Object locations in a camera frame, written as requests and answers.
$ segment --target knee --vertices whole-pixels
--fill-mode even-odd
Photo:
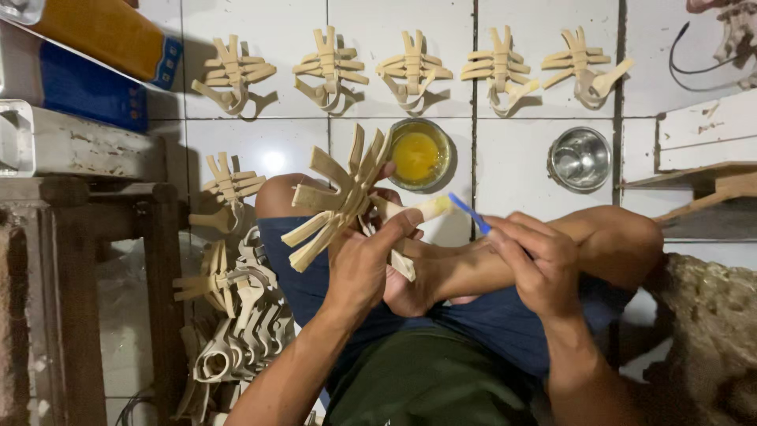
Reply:
[[[609,219],[608,225],[615,232],[620,233],[626,243],[649,254],[662,252],[662,229],[655,221],[616,205],[603,205],[597,208]]]
[[[307,208],[291,205],[294,191],[299,183],[319,185],[312,177],[302,173],[280,174],[266,180],[255,199],[255,214],[258,218],[285,218],[290,216],[310,216]]]

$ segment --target wire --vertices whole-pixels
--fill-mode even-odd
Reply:
[[[686,33],[686,30],[689,29],[689,24],[690,23],[691,22],[686,22],[686,24],[684,25],[684,27],[681,28],[681,31],[678,32],[678,36],[675,38],[675,41],[673,42],[673,46],[670,48],[670,58],[668,59],[668,63],[670,64],[670,67],[672,67],[677,72],[679,72],[681,74],[701,74],[701,73],[706,73],[706,72],[718,69],[718,68],[722,67],[723,65],[730,64],[731,62],[736,61],[737,59],[739,59],[739,58],[741,58],[743,56],[747,56],[747,55],[751,55],[752,54],[751,52],[742,53],[741,55],[734,56],[731,59],[728,59],[727,61],[721,62],[720,64],[713,65],[713,66],[711,66],[709,68],[703,68],[702,70],[694,70],[694,71],[681,70],[673,62],[673,52],[675,52],[675,45],[678,44],[678,41],[681,40],[681,37],[684,36],[684,34]]]
[[[134,411],[134,407],[138,406],[141,403],[148,403],[153,404],[153,400],[149,396],[140,396],[145,391],[149,390],[150,388],[147,387],[143,390],[140,390],[139,392],[135,393],[129,398],[129,402],[126,403],[126,405],[121,409],[121,413],[118,415],[118,418],[116,419],[116,424],[114,426],[133,426],[134,420],[132,419],[132,412]]]
[[[720,85],[720,86],[710,87],[710,88],[707,88],[707,89],[694,89],[693,87],[686,86],[685,84],[683,84],[678,79],[678,77],[673,72],[674,70],[677,71],[680,74],[688,74],[688,75],[706,73],[706,72],[712,71],[714,69],[720,68],[723,65],[730,64],[731,62],[736,61],[737,59],[740,59],[740,58],[742,58],[744,56],[750,56],[752,53],[754,53],[754,50],[750,49],[750,50],[748,50],[748,51],[746,51],[744,53],[741,53],[740,55],[736,55],[736,56],[732,57],[731,59],[728,59],[727,61],[723,61],[720,64],[714,65],[712,67],[704,68],[702,70],[693,70],[693,71],[691,71],[691,70],[681,70],[679,67],[677,67],[673,63],[673,54],[675,52],[675,46],[678,44],[678,41],[681,40],[681,38],[684,36],[684,34],[686,33],[686,30],[689,29],[689,25],[690,24],[691,24],[691,22],[686,22],[685,23],[685,25],[681,28],[681,31],[679,31],[678,35],[675,37],[675,41],[673,42],[673,46],[671,46],[671,48],[670,48],[670,55],[668,56],[668,70],[670,71],[671,77],[673,77],[673,81],[675,81],[677,85],[679,85],[679,86],[683,87],[684,89],[689,90],[691,92],[709,92],[710,90],[723,89],[725,87],[729,87],[729,86],[733,86],[733,85],[737,84],[738,82],[734,81],[734,82],[726,83],[726,84],[723,84],[723,85]]]

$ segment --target yellow liquid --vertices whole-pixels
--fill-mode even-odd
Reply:
[[[397,165],[395,173],[402,180],[422,180],[433,173],[439,161],[439,148],[423,133],[408,133],[397,141],[391,160]]]

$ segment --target person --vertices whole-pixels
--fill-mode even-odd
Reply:
[[[486,216],[486,237],[443,248],[417,240],[422,216],[407,209],[371,237],[347,229],[299,273],[281,235],[317,212],[291,205],[298,183],[320,186],[303,174],[273,177],[256,212],[302,330],[226,426],[303,424],[323,387],[324,424],[536,424],[529,401],[542,386],[559,426],[639,424],[593,334],[662,254],[650,219],[613,206],[548,223]],[[387,265],[393,248],[413,260],[412,283]]]

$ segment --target metal bowl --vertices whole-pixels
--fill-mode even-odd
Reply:
[[[589,127],[574,127],[552,144],[548,168],[552,178],[569,190],[590,193],[605,183],[611,163],[604,136]]]
[[[391,127],[391,145],[389,148],[389,158],[394,156],[394,147],[397,145],[397,141],[408,133],[423,133],[431,137],[436,143],[439,149],[438,162],[434,167],[431,175],[421,180],[405,180],[392,174],[389,180],[400,188],[409,191],[423,191],[432,188],[439,183],[444,175],[447,174],[447,170],[450,168],[450,159],[452,158],[452,149],[450,148],[450,137],[432,121],[425,120],[423,118],[407,118],[402,121],[398,121]]]

